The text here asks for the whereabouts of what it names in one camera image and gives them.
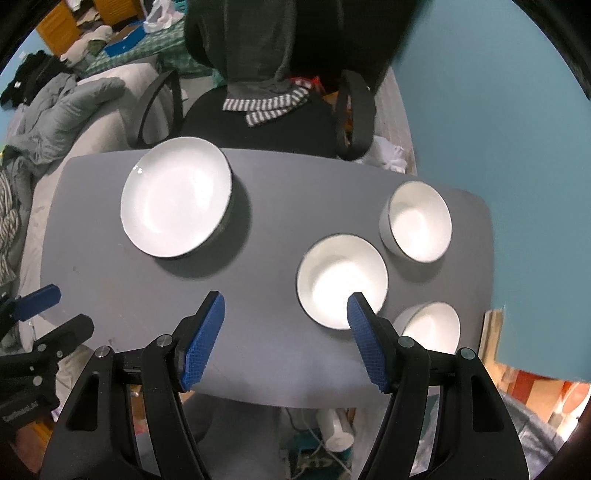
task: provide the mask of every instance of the blue wall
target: blue wall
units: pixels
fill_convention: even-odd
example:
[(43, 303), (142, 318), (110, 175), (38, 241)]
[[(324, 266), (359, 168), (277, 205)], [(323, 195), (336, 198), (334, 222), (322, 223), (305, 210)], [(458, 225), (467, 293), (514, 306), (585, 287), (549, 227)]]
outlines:
[(434, 0), (394, 69), (427, 180), (491, 209), (498, 358), (591, 381), (591, 104), (511, 0)]
[[(10, 59), (2, 73), (0, 73), (0, 92), (4, 91), (6, 86), (12, 81), (18, 66), (22, 63), (22, 59), (19, 58), (19, 55), (22, 52), (35, 53), (38, 50), (45, 50), (46, 52), (51, 54), (51, 51), (49, 50), (47, 45), (45, 45), (45, 42), (41, 39), (41, 37), (37, 33), (37, 30), (33, 30), (31, 34), (22, 43), (22, 45), (14, 54), (14, 56)], [(10, 122), (10, 119), (12, 118), (12, 114), (12, 110), (0, 109), (0, 144), (4, 144), (4, 141), (6, 139), (6, 130), (8, 122)]]

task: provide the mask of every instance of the blue box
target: blue box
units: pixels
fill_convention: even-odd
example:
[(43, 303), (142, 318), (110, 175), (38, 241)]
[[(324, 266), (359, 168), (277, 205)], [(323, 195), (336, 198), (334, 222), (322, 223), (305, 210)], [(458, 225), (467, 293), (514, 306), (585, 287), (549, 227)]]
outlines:
[(117, 33), (113, 40), (104, 48), (104, 51), (109, 57), (121, 55), (135, 47), (145, 35), (146, 32), (143, 22), (131, 23)]
[(174, 9), (182, 14), (187, 13), (187, 0), (175, 0)]

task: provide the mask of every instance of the bowl rim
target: bowl rim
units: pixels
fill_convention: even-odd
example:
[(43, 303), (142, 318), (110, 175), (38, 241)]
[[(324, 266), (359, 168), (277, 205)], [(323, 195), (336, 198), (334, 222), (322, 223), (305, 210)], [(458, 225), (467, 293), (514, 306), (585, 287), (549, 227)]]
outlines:
[(301, 266), (303, 265), (304, 261), (306, 260), (308, 254), (318, 244), (320, 244), (320, 243), (328, 240), (329, 238), (337, 237), (337, 236), (354, 236), (354, 237), (357, 237), (357, 238), (363, 240), (365, 243), (367, 243), (379, 255), (380, 259), (382, 260), (382, 263), (384, 265), (384, 270), (386, 272), (386, 289), (385, 289), (385, 293), (384, 293), (384, 298), (381, 300), (380, 307), (378, 308), (378, 312), (382, 308), (384, 308), (384, 304), (386, 303), (386, 298), (388, 298), (388, 289), (390, 287), (390, 274), (388, 272), (388, 266), (386, 265), (386, 262), (384, 261), (384, 256), (379, 252), (379, 250), (369, 240), (363, 238), (360, 235), (356, 235), (354, 233), (338, 232), (338, 233), (331, 233), (330, 235), (325, 235), (324, 237), (322, 237), (319, 240), (317, 240), (316, 242), (314, 242), (311, 245), (311, 247), (308, 248), (308, 250), (306, 250), (306, 252), (304, 253), (304, 255), (300, 258), (300, 262), (298, 263), (297, 270), (295, 271), (295, 287), (296, 287), (295, 288), (295, 296), (297, 297), (298, 303), (300, 304), (301, 309), (307, 315), (307, 317), (310, 318), (311, 320), (313, 320), (315, 323), (317, 323), (321, 327), (328, 328), (330, 330), (339, 330), (339, 331), (342, 332), (342, 331), (346, 331), (346, 330), (351, 330), (351, 327), (349, 326), (349, 322), (347, 322), (347, 325), (348, 326), (346, 326), (346, 327), (329, 327), (328, 325), (325, 325), (324, 323), (319, 322), (312, 315), (310, 315), (310, 313), (308, 313), (308, 311), (304, 307), (304, 304), (302, 303), (301, 297), (300, 297), (300, 289), (298, 288), (298, 279), (300, 278)]
[(403, 327), (403, 329), (402, 329), (402, 331), (400, 333), (400, 336), (406, 336), (406, 335), (404, 335), (404, 331), (406, 330), (406, 328), (408, 327), (408, 325), (410, 325), (410, 323), (413, 321), (413, 319), (415, 319), (423, 310), (425, 310), (426, 308), (430, 307), (431, 305), (434, 305), (434, 304), (437, 304), (437, 303), (441, 303), (443, 305), (447, 305), (456, 314), (456, 317), (457, 317), (457, 325), (458, 325), (458, 330), (459, 330), (458, 337), (457, 337), (457, 345), (454, 348), (454, 352), (456, 352), (457, 349), (458, 349), (458, 347), (460, 346), (460, 338), (462, 337), (462, 321), (460, 320), (460, 316), (459, 316), (457, 310), (449, 302), (442, 301), (442, 300), (429, 300), (429, 301), (426, 301), (424, 303), (412, 305), (412, 306), (404, 309), (402, 312), (400, 312), (400, 314), (394, 319), (394, 321), (391, 322), (392, 323), (392, 326), (394, 326), (394, 323), (396, 323), (396, 320), (398, 320), (400, 318), (400, 316), (404, 312), (406, 312), (406, 310), (412, 309), (414, 307), (418, 307), (417, 311), (408, 319), (408, 322), (406, 323), (406, 325), (404, 325), (404, 327)]
[[(449, 224), (450, 224), (450, 234), (449, 234), (449, 238), (447, 239), (447, 245), (445, 246), (445, 249), (443, 249), (443, 252), (436, 258), (433, 258), (432, 260), (418, 260), (414, 257), (411, 257), (404, 248), (402, 248), (402, 246), (398, 243), (398, 241), (396, 240), (396, 235), (394, 235), (394, 232), (392, 231), (392, 220), (390, 217), (390, 211), (392, 210), (392, 202), (394, 201), (394, 197), (396, 196), (396, 194), (400, 191), (400, 189), (402, 189), (404, 186), (409, 185), (409, 184), (413, 184), (413, 183), (417, 183), (417, 184), (422, 184), (425, 185), (427, 187), (429, 187), (430, 189), (432, 189), (433, 192), (435, 192), (435, 194), (437, 195), (437, 197), (443, 202), (443, 205), (445, 207), (445, 210), (447, 212), (447, 217), (449, 218)], [(445, 255), (447, 253), (447, 250), (449, 249), (449, 246), (452, 243), (452, 236), (453, 236), (453, 222), (452, 222), (452, 214), (449, 211), (449, 207), (447, 206), (447, 202), (444, 200), (444, 198), (441, 196), (441, 194), (437, 191), (436, 188), (432, 187), (431, 185), (429, 185), (428, 183), (421, 181), (421, 180), (409, 180), (409, 181), (405, 181), (404, 183), (401, 183), (396, 190), (394, 190), (394, 192), (392, 193), (392, 195), (390, 195), (390, 197), (388, 198), (388, 201), (386, 202), (386, 213), (387, 213), (387, 217), (388, 217), (388, 231), (390, 236), (392, 237), (392, 240), (394, 240), (394, 242), (396, 243), (396, 245), (398, 245), (398, 248), (400, 249), (400, 251), (404, 254), (404, 256), (406, 258), (408, 258), (409, 260), (412, 260), (413, 262), (417, 262), (420, 264), (429, 264), (429, 263), (434, 263), (437, 260), (439, 260), (441, 257), (443, 257), (443, 255)]]
[[(160, 147), (162, 145), (165, 145), (165, 144), (168, 144), (168, 143), (173, 143), (173, 142), (178, 141), (178, 140), (190, 140), (191, 142), (194, 141), (194, 140), (197, 140), (199, 143), (203, 143), (203, 142), (204, 143), (207, 143), (207, 144), (211, 145), (212, 147), (214, 147), (216, 150), (218, 150), (221, 153), (222, 158), (224, 160), (224, 162), (220, 162), (220, 163), (226, 166), (226, 171), (227, 171), (228, 176), (229, 176), (229, 185), (230, 186), (229, 186), (229, 189), (228, 189), (226, 198), (224, 198), (223, 212), (220, 215), (220, 218), (219, 218), (218, 222), (208, 232), (207, 236), (201, 242), (199, 242), (197, 245), (195, 245), (194, 247), (192, 247), (192, 248), (190, 248), (188, 250), (187, 249), (183, 249), (182, 251), (174, 252), (174, 253), (172, 253), (170, 255), (155, 254), (155, 253), (146, 251), (145, 249), (139, 247), (135, 243), (135, 241), (132, 239), (132, 235), (129, 234), (127, 228), (125, 227), (125, 221), (124, 221), (124, 218), (123, 218), (123, 215), (122, 215), (122, 211), (121, 211), (122, 210), (122, 204), (123, 204), (123, 195), (124, 195), (125, 187), (127, 186), (127, 182), (131, 178), (132, 172), (135, 170), (136, 167), (139, 166), (140, 162), (146, 157), (146, 155), (148, 155), (149, 153), (152, 152), (152, 150), (154, 150), (154, 149), (156, 149), (156, 148), (158, 148), (158, 147)], [(220, 223), (222, 222), (224, 216), (226, 215), (226, 212), (228, 211), (228, 206), (230, 205), (230, 200), (232, 198), (232, 192), (234, 190), (234, 178), (233, 177), (234, 177), (234, 175), (233, 175), (232, 167), (230, 166), (230, 162), (228, 161), (228, 158), (227, 158), (226, 154), (217, 145), (211, 143), (208, 140), (205, 140), (204, 138), (200, 138), (200, 137), (174, 137), (174, 138), (169, 138), (168, 140), (165, 140), (165, 141), (159, 143), (158, 145), (150, 148), (146, 153), (144, 153), (144, 155), (141, 156), (141, 158), (131, 168), (131, 170), (129, 171), (129, 174), (127, 176), (127, 178), (125, 179), (125, 184), (123, 185), (123, 190), (121, 191), (121, 198), (119, 200), (119, 218), (121, 220), (121, 225), (123, 227), (123, 230), (125, 232), (125, 235), (127, 236), (127, 238), (129, 238), (129, 240), (131, 241), (131, 243), (133, 243), (133, 245), (137, 249), (139, 249), (140, 251), (144, 252), (145, 254), (148, 254), (148, 255), (150, 255), (152, 257), (155, 257), (155, 258), (177, 258), (177, 257), (182, 257), (183, 255), (186, 255), (186, 254), (194, 251), (195, 249), (197, 249), (200, 246), (202, 246), (203, 244), (205, 244), (216, 233), (217, 229), (220, 226)]]

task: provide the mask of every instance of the chair armrest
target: chair armrest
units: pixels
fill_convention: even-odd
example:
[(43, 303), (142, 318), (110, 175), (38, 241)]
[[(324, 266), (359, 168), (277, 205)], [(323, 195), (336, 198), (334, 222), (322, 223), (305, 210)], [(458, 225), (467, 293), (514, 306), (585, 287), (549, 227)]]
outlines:
[[(351, 98), (351, 139), (347, 138), (345, 124), (349, 114), (348, 100)], [(359, 73), (344, 70), (339, 95), (336, 101), (336, 149), (343, 160), (362, 157), (374, 141), (375, 122), (374, 96)]]
[(173, 124), (165, 140), (178, 136), (183, 124), (183, 98), (181, 96), (181, 84), (176, 70), (164, 72), (158, 76), (142, 94), (131, 116), (131, 128), (127, 133), (127, 142), (131, 148), (152, 148), (155, 144), (148, 145), (144, 140), (144, 124), (148, 112), (156, 100), (156, 97), (167, 84), (173, 93)]

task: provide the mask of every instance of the white bowl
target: white bowl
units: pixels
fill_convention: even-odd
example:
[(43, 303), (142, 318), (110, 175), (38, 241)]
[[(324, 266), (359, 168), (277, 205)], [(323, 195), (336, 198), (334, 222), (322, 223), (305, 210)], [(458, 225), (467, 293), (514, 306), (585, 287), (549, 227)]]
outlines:
[(347, 299), (360, 291), (377, 313), (388, 292), (388, 271), (379, 252), (355, 235), (338, 234), (316, 243), (297, 273), (302, 308), (316, 322), (349, 329)]
[(415, 339), (427, 350), (455, 353), (460, 342), (460, 319), (451, 305), (441, 301), (410, 307), (392, 325), (400, 336)]
[(452, 240), (452, 218), (433, 187), (408, 181), (384, 206), (379, 234), (392, 253), (421, 263), (435, 262)]
[(121, 223), (140, 250), (178, 257), (214, 233), (231, 194), (232, 172), (218, 147), (201, 138), (173, 138), (147, 152), (130, 172)]

